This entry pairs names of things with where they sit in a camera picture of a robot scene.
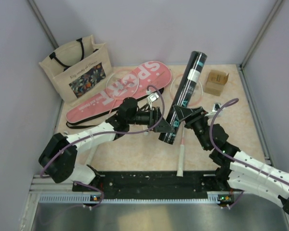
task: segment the small cardboard box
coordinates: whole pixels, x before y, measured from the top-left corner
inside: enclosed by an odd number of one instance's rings
[[[222,71],[211,70],[204,88],[204,92],[220,96],[225,84],[228,81],[229,74]]]

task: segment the canvas tote bag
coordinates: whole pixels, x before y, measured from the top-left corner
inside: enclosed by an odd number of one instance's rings
[[[39,64],[71,105],[102,91],[112,73],[106,44],[95,44],[92,35],[60,46]]]

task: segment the metal sheet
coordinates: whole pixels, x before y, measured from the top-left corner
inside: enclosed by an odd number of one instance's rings
[[[248,194],[231,210],[217,205],[117,205],[90,211],[76,207],[56,215],[71,204],[40,204],[42,221],[35,217],[33,231],[288,231],[281,208]]]
[[[249,51],[247,52],[245,58],[243,59],[243,62],[241,64],[242,69],[245,68],[246,64],[250,60],[251,56],[254,54],[255,50],[257,49],[258,45],[263,39],[263,36],[265,35],[266,31],[268,30],[269,26],[277,16],[279,10],[282,8],[283,3],[285,0],[276,0],[275,5],[273,6],[271,12],[269,13],[268,17],[266,18],[263,26],[261,27],[260,31],[258,32],[257,37],[253,41]]]
[[[256,104],[255,104],[255,99],[254,99],[254,97],[250,91],[250,83],[246,79],[240,66],[237,65],[236,67],[237,67],[237,71],[239,73],[239,76],[241,78],[242,86],[243,86],[243,89],[245,91],[247,101],[248,101],[249,106],[250,106],[250,112],[251,112],[251,115],[252,115],[253,120],[254,120],[254,124],[255,124],[257,133],[258,133],[258,137],[259,137],[262,149],[263,149],[264,156],[270,158],[270,150],[269,150],[269,146],[267,144],[267,138],[266,138],[266,135],[265,135],[264,130],[263,130],[263,126],[262,126],[262,122],[260,120],[259,112],[258,112],[258,109],[257,109]]]

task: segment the black cylinder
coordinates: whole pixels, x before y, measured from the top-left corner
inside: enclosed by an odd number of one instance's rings
[[[150,124],[150,112],[137,112],[136,116],[128,119],[129,124],[137,125],[149,125]]]
[[[159,140],[169,144],[173,144],[180,125],[180,122],[177,118],[177,114],[174,111],[173,106],[179,105],[182,107],[187,107],[192,97],[192,94],[195,90],[197,81],[199,79],[200,73],[202,71],[206,59],[207,59],[206,54],[202,52],[193,51],[191,53],[182,80],[180,82],[179,88],[177,90],[177,93],[175,94],[175,97],[171,104],[171,108],[166,118],[166,121],[174,128],[174,132],[161,133],[161,135],[158,138]]]

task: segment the gray wall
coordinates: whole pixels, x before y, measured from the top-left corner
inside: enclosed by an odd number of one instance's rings
[[[264,36],[245,74],[274,163],[289,171],[289,0]]]
[[[113,65],[239,64],[274,0],[35,0],[59,44],[94,34]]]
[[[0,231],[18,230],[60,99],[38,66],[52,51],[25,0],[0,1]]]

